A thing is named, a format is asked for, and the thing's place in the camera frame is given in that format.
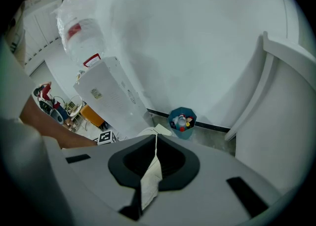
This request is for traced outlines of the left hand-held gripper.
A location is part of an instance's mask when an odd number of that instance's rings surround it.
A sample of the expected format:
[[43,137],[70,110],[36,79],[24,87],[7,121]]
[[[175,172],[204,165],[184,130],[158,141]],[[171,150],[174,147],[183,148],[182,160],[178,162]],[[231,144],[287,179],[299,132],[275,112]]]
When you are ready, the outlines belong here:
[[116,143],[116,142],[117,142],[117,138],[114,135],[113,131],[106,131],[99,135],[99,138],[97,140],[97,145],[100,146],[100,145]]

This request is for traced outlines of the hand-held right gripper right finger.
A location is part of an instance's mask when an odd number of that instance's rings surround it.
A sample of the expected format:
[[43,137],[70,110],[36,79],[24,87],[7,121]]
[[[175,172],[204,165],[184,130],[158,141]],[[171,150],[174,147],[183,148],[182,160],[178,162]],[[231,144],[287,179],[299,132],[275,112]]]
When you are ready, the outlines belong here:
[[237,226],[265,212],[280,193],[228,153],[158,135],[158,195],[143,214],[148,226]]

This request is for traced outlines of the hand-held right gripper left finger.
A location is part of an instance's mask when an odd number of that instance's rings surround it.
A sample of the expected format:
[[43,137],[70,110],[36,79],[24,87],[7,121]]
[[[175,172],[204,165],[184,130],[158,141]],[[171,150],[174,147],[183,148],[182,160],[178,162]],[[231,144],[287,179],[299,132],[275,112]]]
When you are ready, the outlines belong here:
[[86,205],[87,226],[155,226],[153,205],[142,210],[141,179],[156,150],[156,136],[145,135],[113,144],[63,149],[63,156],[83,189],[76,194]]

